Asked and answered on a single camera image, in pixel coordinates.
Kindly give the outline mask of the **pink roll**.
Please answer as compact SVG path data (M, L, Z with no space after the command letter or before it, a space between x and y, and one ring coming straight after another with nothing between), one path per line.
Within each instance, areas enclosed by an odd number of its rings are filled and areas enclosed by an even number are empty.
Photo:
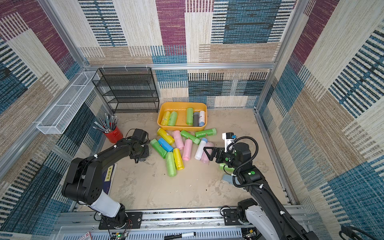
M207 155L207 153L210 155L212 153L212 148L214 147L215 145L211 142L208 142L206 144L206 148L208 149L203 149L203 155L202 155L202 158L201 158L201 161L205 164L208 164L210 162L210 159L209 159L209 156Z
M184 142L183 142L183 139L181 136L181 132L179 130L173 131L173 138L175 140L176 147L179 150L183 150L184 149Z
M189 161L191 159L192 147L193 141L191 139L186 139L182 156L183 161Z

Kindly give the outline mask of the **fat green roll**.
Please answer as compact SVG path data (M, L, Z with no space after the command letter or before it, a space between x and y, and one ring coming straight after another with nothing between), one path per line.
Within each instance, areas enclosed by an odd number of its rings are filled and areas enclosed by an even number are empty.
M230 168L227 164L225 163L221 163L219 164L219 169L220 170L223 170L224 172L228 173L228 174L232 174L234 172L234 168Z

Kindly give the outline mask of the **grey trash bag roll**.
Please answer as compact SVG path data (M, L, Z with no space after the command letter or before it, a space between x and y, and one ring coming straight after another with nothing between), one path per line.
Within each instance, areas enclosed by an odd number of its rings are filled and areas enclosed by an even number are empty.
M199 112L194 112L193 114L193 126L198 127L199 126L199 117L200 113Z

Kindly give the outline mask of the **white roll red label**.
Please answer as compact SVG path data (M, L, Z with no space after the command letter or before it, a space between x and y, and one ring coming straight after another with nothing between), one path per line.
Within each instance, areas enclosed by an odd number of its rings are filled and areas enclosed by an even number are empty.
M206 124L206 112L200 111L199 112L199 126L203 127Z

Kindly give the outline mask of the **plain light green roll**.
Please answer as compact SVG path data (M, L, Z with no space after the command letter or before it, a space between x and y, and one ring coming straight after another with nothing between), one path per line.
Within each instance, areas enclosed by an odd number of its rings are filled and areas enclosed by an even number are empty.
M188 126L193 126L194 123L194 109L189 107L186 110L187 116L186 116L186 123Z

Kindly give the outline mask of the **large light green roll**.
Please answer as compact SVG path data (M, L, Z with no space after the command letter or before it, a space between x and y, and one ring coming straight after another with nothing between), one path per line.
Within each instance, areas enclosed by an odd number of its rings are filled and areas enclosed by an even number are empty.
M176 111L171 112L170 118L168 121L168 126L175 126L178 118L178 113Z

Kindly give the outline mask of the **yellow trash bag roll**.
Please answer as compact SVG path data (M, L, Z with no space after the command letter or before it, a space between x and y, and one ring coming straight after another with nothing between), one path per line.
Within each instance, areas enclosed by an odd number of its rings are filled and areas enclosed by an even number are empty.
M168 126L169 125L169 120L171 117L171 112L170 111L165 111L161 120L161 125L162 126Z

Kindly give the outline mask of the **short green roll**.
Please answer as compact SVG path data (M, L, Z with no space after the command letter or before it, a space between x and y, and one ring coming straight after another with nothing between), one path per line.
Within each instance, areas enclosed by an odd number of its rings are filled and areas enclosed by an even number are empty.
M182 130L181 131L181 136L184 137L186 140L189 139L189 140L192 140L192 142L196 145L199 145L201 140L199 138L197 138L196 136L190 134L189 132L185 131L185 130Z

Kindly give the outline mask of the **green roll with red label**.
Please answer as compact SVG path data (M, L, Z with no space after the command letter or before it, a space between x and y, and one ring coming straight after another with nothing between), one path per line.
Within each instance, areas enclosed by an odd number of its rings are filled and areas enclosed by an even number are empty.
M216 134L217 134L217 130L215 128L195 132L195 136L197 138L205 138L205 137L209 137L209 136L215 136Z

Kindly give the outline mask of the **yellow plastic storage box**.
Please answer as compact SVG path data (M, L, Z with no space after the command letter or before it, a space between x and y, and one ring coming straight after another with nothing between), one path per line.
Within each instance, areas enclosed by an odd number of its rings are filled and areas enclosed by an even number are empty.
M187 125L187 108L193 108L195 112L205 112L205 124L201 127L193 127ZM160 106L157 124L160 128L166 131L185 130L187 132L203 131L208 123L207 105L203 103L189 103L189 102L165 102ZM165 112L177 112L178 117L175 126L163 126L161 121Z

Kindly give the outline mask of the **lower light green roll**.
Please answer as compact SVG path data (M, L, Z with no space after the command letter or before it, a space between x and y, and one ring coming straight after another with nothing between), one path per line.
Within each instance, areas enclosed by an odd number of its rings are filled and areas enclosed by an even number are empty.
M169 177L175 177L177 175L173 152L168 152L166 154L166 168Z

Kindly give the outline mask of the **grey blue stapler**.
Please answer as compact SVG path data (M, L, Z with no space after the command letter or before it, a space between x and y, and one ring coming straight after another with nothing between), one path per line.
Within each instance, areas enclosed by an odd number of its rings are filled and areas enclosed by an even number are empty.
M233 177L230 175L223 175L221 182L223 184L234 185Z

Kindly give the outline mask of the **red pen cup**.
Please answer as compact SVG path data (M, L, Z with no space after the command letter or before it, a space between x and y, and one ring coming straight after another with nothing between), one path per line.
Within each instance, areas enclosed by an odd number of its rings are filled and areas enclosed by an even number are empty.
M105 133L105 136L112 144L116 144L119 140L124 138L122 132L118 127L115 127L112 132Z

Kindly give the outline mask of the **dark blue booklet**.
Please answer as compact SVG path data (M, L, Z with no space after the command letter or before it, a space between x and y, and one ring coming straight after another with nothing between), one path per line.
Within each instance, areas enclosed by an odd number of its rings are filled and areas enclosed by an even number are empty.
M102 174L102 180L103 180L103 191L109 195L111 186L113 183L114 175L116 172L117 164L114 164L110 167L108 167Z

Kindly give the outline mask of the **black mesh shelf rack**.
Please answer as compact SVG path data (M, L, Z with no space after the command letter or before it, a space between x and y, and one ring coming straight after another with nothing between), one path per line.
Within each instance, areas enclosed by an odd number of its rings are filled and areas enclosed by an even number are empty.
M114 114L159 110L160 98L151 68L99 68L92 83Z

